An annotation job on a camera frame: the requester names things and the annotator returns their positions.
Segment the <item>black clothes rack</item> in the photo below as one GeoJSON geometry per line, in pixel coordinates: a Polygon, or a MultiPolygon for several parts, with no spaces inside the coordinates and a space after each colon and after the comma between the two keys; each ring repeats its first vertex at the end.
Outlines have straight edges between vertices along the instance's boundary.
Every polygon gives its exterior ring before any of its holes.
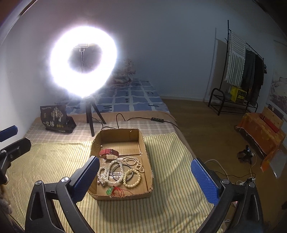
{"type": "Polygon", "coordinates": [[[264,58],[227,24],[226,52],[219,87],[212,89],[208,107],[218,116],[256,112],[267,67],[264,58]]]}

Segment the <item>black clamp on floor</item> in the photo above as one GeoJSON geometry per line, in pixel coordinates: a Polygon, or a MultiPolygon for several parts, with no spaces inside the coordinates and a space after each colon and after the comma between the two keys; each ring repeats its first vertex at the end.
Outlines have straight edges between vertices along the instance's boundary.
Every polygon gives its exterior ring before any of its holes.
{"type": "Polygon", "coordinates": [[[252,164],[252,157],[253,154],[251,152],[249,145],[246,145],[245,149],[237,154],[237,158],[240,162],[248,162],[249,164],[252,164]]]}

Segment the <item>black tripod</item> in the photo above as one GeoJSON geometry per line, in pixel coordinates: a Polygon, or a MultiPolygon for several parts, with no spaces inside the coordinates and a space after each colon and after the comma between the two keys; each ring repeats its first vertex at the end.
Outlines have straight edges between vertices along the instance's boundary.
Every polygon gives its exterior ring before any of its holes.
{"type": "Polygon", "coordinates": [[[95,101],[92,98],[85,98],[85,108],[86,108],[86,120],[90,126],[91,136],[94,137],[95,131],[94,131],[94,126],[93,126],[92,108],[95,110],[96,114],[99,116],[101,124],[103,125],[106,124],[106,121],[104,120],[102,114],[100,113],[98,107],[95,104],[95,101]]]}

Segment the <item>floral pillow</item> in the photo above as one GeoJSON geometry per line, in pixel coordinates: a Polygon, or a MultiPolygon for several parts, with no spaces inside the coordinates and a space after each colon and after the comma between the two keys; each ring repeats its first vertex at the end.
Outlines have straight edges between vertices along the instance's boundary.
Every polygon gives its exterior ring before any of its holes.
{"type": "Polygon", "coordinates": [[[124,85],[132,81],[131,76],[136,73],[131,59],[118,59],[112,71],[112,83],[114,85],[124,85]]]}

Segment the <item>red string pendant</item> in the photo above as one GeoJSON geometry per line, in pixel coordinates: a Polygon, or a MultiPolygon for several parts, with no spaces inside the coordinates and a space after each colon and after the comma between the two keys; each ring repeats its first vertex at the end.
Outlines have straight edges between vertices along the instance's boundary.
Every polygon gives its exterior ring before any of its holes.
{"type": "Polygon", "coordinates": [[[107,190],[106,190],[106,194],[110,197],[117,197],[117,198],[123,198],[123,197],[126,197],[127,195],[131,194],[133,195],[133,193],[127,189],[121,189],[119,187],[115,187],[115,186],[112,186],[112,187],[109,187],[107,190]]]}

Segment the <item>dark hanging clothes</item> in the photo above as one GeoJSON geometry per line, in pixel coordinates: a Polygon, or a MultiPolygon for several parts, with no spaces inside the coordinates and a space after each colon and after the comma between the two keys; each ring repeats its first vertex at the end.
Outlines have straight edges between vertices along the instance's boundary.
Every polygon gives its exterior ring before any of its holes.
{"type": "Polygon", "coordinates": [[[252,105],[257,103],[261,86],[264,84],[264,74],[266,74],[264,60],[258,54],[247,49],[241,89],[246,91],[246,100],[252,105]]]}

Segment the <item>black snack bag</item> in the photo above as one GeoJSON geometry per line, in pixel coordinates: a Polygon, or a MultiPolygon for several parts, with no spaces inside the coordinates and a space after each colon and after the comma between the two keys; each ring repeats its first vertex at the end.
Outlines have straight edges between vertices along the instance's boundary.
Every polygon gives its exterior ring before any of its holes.
{"type": "Polygon", "coordinates": [[[65,105],[40,106],[40,119],[47,131],[71,134],[76,123],[67,115],[65,105]]]}

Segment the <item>pink plaid bed sheet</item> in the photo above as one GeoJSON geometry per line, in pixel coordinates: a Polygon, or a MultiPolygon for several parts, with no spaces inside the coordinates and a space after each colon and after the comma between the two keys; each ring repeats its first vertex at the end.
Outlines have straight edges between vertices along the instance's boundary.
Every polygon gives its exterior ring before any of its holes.
{"type": "MultiPolygon", "coordinates": [[[[139,129],[143,135],[167,134],[178,132],[175,118],[162,111],[132,111],[132,112],[111,112],[103,114],[105,125],[93,120],[95,134],[100,130],[108,129],[139,129]]],[[[92,141],[90,126],[86,122],[86,115],[73,115],[76,128],[71,134],[63,132],[47,131],[40,118],[36,118],[31,127],[26,132],[25,137],[32,143],[51,143],[51,142],[82,142],[92,141]]]]}

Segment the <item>striped hanging cloth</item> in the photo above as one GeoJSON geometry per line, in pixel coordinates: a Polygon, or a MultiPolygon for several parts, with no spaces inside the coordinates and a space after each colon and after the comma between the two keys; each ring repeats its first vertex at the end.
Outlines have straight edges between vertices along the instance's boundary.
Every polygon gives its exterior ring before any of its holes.
{"type": "Polygon", "coordinates": [[[239,87],[242,83],[246,58],[246,42],[236,33],[230,31],[228,42],[228,58],[225,81],[239,87]]]}

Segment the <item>blue checked blanket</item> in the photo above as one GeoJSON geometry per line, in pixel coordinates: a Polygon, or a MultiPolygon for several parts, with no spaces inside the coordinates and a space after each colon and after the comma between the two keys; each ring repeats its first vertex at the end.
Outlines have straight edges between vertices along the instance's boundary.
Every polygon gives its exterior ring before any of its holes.
{"type": "Polygon", "coordinates": [[[91,99],[100,112],[162,111],[169,112],[149,81],[133,79],[122,86],[105,86],[91,99]]]}

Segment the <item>cardboard box tray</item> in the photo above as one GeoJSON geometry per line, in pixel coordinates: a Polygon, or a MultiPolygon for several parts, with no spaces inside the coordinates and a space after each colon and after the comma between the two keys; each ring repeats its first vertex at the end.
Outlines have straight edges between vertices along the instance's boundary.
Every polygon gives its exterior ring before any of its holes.
{"type": "Polygon", "coordinates": [[[100,161],[100,168],[88,192],[96,200],[116,201],[124,199],[143,199],[153,191],[153,173],[145,147],[143,135],[138,129],[108,129],[100,131],[91,146],[90,154],[100,161]],[[99,156],[103,149],[119,152],[116,160],[105,160],[99,156]],[[118,181],[112,179],[112,169],[120,165],[130,165],[118,181]],[[127,189],[133,193],[123,198],[110,197],[106,194],[109,187],[127,189]]]}

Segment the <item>black bangle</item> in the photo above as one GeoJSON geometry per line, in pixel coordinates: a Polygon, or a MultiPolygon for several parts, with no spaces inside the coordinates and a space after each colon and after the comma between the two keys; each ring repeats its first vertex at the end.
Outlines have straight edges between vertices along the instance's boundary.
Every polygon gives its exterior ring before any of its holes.
{"type": "Polygon", "coordinates": [[[115,181],[118,181],[119,178],[124,175],[124,173],[128,170],[128,169],[132,169],[132,167],[130,165],[123,165],[123,171],[121,170],[120,165],[116,165],[111,172],[112,175],[112,179],[114,179],[115,181]]]}

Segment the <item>landscape painting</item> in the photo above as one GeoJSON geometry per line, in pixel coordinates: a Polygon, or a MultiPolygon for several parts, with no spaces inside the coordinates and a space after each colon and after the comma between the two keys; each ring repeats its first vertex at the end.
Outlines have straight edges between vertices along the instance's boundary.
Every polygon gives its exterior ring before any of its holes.
{"type": "Polygon", "coordinates": [[[274,40],[275,59],[268,103],[278,109],[286,121],[286,43],[274,40]]]}

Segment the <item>red strap watch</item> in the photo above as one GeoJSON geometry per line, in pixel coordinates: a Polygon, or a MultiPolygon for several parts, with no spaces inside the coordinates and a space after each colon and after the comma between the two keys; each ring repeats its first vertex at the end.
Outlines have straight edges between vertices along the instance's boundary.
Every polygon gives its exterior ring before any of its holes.
{"type": "Polygon", "coordinates": [[[114,149],[103,149],[99,152],[99,156],[105,160],[116,160],[119,157],[119,152],[114,149]]]}

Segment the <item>yellow box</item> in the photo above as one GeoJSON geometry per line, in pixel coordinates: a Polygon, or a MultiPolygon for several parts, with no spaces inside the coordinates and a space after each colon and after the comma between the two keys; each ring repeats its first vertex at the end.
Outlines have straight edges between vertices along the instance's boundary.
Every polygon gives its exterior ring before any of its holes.
{"type": "Polygon", "coordinates": [[[244,103],[245,97],[247,95],[246,91],[236,86],[231,87],[230,94],[231,94],[230,100],[235,103],[244,103]]]}

